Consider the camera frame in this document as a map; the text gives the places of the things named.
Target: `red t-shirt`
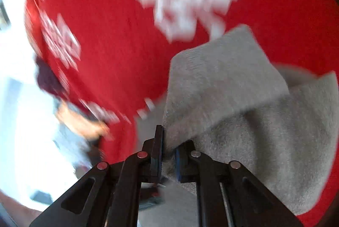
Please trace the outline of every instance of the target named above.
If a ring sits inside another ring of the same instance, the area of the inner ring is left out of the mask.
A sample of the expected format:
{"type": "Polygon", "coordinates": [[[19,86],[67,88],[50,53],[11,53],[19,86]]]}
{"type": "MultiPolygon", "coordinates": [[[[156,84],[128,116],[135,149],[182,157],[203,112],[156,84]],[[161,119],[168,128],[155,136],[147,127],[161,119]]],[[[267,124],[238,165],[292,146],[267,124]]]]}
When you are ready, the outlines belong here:
{"type": "MultiPolygon", "coordinates": [[[[274,63],[339,73],[335,0],[43,0],[40,15],[44,59],[70,100],[109,123],[114,140],[102,149],[111,163],[133,152],[133,116],[166,92],[171,58],[238,24],[251,27],[274,63]]],[[[332,201],[338,171],[335,163],[317,212],[300,217],[306,226],[332,201]]]]}

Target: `metal pin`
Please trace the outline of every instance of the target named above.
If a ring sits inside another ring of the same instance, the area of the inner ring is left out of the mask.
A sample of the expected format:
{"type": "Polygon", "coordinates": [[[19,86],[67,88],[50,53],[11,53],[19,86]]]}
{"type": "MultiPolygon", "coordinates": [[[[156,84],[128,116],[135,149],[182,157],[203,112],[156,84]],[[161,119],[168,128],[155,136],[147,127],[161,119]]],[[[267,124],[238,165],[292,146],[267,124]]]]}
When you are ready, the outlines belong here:
{"type": "Polygon", "coordinates": [[[201,156],[201,152],[199,152],[197,150],[193,150],[193,151],[191,151],[191,156],[195,157],[195,158],[198,158],[198,157],[201,156]]]}
{"type": "Polygon", "coordinates": [[[137,155],[138,155],[139,158],[146,158],[148,153],[145,152],[145,151],[140,151],[140,152],[138,152],[137,155]]]}
{"type": "Polygon", "coordinates": [[[104,170],[104,169],[107,168],[107,163],[106,163],[106,162],[99,162],[99,163],[97,164],[97,168],[98,168],[99,170],[104,170]]]}
{"type": "Polygon", "coordinates": [[[238,161],[231,161],[229,164],[233,169],[239,169],[241,167],[241,164],[238,161]]]}

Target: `dark object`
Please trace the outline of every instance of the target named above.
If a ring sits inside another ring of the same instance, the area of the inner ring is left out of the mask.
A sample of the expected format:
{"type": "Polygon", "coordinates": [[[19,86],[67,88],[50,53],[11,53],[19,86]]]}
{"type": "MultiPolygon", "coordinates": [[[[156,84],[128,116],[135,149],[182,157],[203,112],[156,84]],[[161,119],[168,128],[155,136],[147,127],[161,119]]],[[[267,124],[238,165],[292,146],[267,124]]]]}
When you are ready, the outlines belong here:
{"type": "Polygon", "coordinates": [[[5,10],[5,6],[0,0],[0,31],[4,30],[8,26],[11,25],[10,19],[8,18],[7,12],[5,10]]]}
{"type": "Polygon", "coordinates": [[[34,194],[30,197],[30,199],[46,205],[51,205],[53,203],[50,194],[42,191],[35,191],[34,194]]]}
{"type": "Polygon", "coordinates": [[[38,66],[37,83],[39,88],[52,95],[61,95],[64,92],[64,88],[50,66],[39,57],[36,57],[35,62],[38,66]]]}
{"type": "Polygon", "coordinates": [[[92,166],[102,161],[101,151],[97,147],[93,146],[92,144],[90,145],[90,149],[88,152],[86,152],[86,154],[89,157],[89,160],[92,166]]]}
{"type": "MultiPolygon", "coordinates": [[[[108,167],[93,167],[30,227],[102,227],[106,220],[107,227],[137,226],[138,210],[161,202],[157,189],[140,192],[140,186],[141,182],[161,180],[163,136],[163,127],[158,125],[155,137],[144,142],[142,152],[108,167]]],[[[193,142],[188,141],[176,150],[176,170],[180,182],[197,184],[200,226],[302,227],[239,162],[214,161],[195,151],[193,142]]]]}
{"type": "Polygon", "coordinates": [[[214,161],[191,140],[176,150],[176,173],[181,183],[197,184],[200,226],[303,226],[241,163],[214,161]]]}

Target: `fabric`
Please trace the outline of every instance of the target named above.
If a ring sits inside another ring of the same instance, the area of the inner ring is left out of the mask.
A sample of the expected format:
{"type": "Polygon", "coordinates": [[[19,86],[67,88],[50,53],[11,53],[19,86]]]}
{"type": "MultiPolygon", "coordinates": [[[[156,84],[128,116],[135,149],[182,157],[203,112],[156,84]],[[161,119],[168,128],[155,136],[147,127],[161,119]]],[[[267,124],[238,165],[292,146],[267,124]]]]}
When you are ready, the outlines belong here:
{"type": "MultiPolygon", "coordinates": [[[[274,65],[274,67],[279,71],[289,88],[309,83],[316,79],[316,76],[309,71],[295,66],[277,64],[274,65]]],[[[136,119],[139,142],[144,142],[154,136],[156,125],[162,124],[165,104],[166,97],[163,97],[159,103],[155,104],[154,110],[149,113],[147,119],[136,119]]],[[[156,209],[142,211],[139,213],[138,218],[141,226],[198,226],[198,211],[196,209],[197,198],[194,194],[189,193],[187,189],[184,189],[176,182],[168,181],[168,183],[166,183],[166,187],[161,190],[161,196],[165,201],[163,205],[156,207],[156,209]]],[[[314,208],[310,212],[298,216],[304,224],[306,222],[305,226],[313,227],[313,224],[307,222],[312,221],[312,218],[307,215],[312,213],[313,210],[314,208]]]]}
{"type": "MultiPolygon", "coordinates": [[[[66,89],[68,100],[79,106],[84,101],[108,123],[114,140],[103,140],[101,148],[110,163],[135,150],[133,117],[144,116],[147,103],[151,106],[150,100],[156,102],[166,92],[171,58],[223,29],[246,23],[274,63],[317,75],[339,71],[339,13],[334,0],[169,1],[27,2],[29,38],[66,89]],[[188,29],[175,39],[186,24],[188,29]]],[[[309,226],[317,223],[339,188],[336,165],[322,204],[305,218],[309,226]]]]}
{"type": "MultiPolygon", "coordinates": [[[[293,213],[317,202],[339,129],[334,73],[288,91],[250,30],[241,26],[171,62],[165,148],[192,139],[220,162],[239,160],[293,213]]],[[[174,177],[173,161],[163,164],[174,177]]],[[[195,191],[194,184],[186,186],[195,191]]]]}

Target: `gray cloth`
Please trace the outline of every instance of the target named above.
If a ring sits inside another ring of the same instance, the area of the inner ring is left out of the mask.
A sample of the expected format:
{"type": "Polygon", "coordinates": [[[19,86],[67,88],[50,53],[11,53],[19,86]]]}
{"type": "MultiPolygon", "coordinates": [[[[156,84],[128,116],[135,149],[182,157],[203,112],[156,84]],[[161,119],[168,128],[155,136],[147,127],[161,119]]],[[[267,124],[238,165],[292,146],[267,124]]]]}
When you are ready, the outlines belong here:
{"type": "MultiPolygon", "coordinates": [[[[315,205],[338,139],[334,73],[289,90],[241,26],[176,55],[169,77],[167,155],[193,139],[217,161],[239,160],[295,214],[315,205]]],[[[173,161],[163,172],[174,179],[173,161]]]]}
{"type": "MultiPolygon", "coordinates": [[[[274,64],[288,87],[309,83],[316,79],[312,73],[290,65],[274,64]]],[[[156,125],[162,124],[162,114],[166,97],[155,104],[146,119],[136,118],[138,137],[144,142],[154,136],[156,125]]],[[[142,226],[147,227],[188,227],[198,226],[196,196],[188,193],[182,186],[174,182],[161,190],[164,204],[139,213],[142,226]]]]}

